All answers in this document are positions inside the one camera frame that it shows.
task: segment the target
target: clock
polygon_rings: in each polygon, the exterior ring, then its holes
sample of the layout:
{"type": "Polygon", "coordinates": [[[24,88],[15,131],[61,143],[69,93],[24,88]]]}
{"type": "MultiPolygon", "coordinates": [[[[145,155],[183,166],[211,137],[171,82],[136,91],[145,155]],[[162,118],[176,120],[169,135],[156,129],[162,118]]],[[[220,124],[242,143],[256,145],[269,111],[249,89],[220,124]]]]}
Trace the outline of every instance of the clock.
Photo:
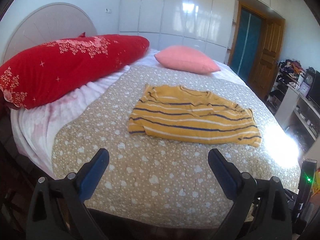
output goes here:
{"type": "Polygon", "coordinates": [[[316,76],[316,71],[310,67],[307,69],[303,82],[305,82],[309,87],[312,87],[312,84],[315,80],[315,76],[316,76]]]}
{"type": "Polygon", "coordinates": [[[305,82],[302,82],[301,87],[299,88],[299,92],[306,97],[310,90],[310,86],[307,85],[305,82]]]}

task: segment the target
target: white blanket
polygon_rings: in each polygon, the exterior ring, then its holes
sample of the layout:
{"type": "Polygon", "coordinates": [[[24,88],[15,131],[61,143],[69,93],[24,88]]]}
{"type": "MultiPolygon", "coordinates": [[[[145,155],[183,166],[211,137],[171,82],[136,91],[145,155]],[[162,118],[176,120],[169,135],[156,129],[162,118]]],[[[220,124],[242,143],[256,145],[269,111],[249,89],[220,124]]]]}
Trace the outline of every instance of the white blanket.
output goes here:
{"type": "MultiPolygon", "coordinates": [[[[133,63],[133,65],[163,67],[154,57],[157,52],[157,50],[150,49],[144,58],[133,63]]],[[[221,71],[211,73],[209,76],[246,86],[230,67],[217,61],[216,63],[221,71]]],[[[12,132],[19,152],[29,157],[49,176],[55,178],[51,157],[56,134],[64,125],[78,118],[87,106],[129,69],[130,66],[125,66],[121,71],[100,78],[95,82],[89,82],[45,106],[30,110],[11,110],[12,132]]]]}

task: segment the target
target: pink pillow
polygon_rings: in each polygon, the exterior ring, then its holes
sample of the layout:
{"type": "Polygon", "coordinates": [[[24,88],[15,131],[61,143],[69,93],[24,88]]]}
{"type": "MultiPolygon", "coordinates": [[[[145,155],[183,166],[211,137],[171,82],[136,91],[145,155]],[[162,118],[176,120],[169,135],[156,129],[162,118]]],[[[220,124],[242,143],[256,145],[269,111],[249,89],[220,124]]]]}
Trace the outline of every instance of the pink pillow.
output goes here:
{"type": "Polygon", "coordinates": [[[220,71],[219,66],[202,52],[186,46],[170,46],[155,54],[156,60],[166,68],[208,74],[220,71]]]}

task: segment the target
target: red pillow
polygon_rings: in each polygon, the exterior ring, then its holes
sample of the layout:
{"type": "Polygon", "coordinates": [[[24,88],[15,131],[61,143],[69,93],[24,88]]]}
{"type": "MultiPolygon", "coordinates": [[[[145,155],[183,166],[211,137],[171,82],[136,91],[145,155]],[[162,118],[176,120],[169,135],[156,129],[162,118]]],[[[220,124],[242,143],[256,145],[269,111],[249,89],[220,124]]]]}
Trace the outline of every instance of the red pillow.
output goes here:
{"type": "Polygon", "coordinates": [[[42,106],[131,64],[148,47],[143,37],[116,34],[44,43],[0,67],[0,90],[17,107],[42,106]]]}
{"type": "Polygon", "coordinates": [[[85,37],[85,32],[84,33],[81,33],[78,38],[84,38],[85,37]]]}

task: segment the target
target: white wall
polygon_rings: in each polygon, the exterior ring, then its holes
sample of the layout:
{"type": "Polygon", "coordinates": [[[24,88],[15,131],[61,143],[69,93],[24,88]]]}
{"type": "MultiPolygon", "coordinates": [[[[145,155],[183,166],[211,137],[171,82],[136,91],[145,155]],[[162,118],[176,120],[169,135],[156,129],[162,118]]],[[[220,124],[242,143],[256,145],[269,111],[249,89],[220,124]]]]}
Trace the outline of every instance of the white wall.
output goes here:
{"type": "Polygon", "coordinates": [[[120,0],[14,0],[0,22],[0,57],[12,32],[32,11],[53,2],[66,2],[78,6],[90,17],[98,34],[117,33],[120,0]],[[105,9],[112,9],[112,14],[105,9]]]}
{"type": "Polygon", "coordinates": [[[303,0],[288,7],[280,60],[294,58],[302,67],[320,71],[320,26],[303,0]]]}

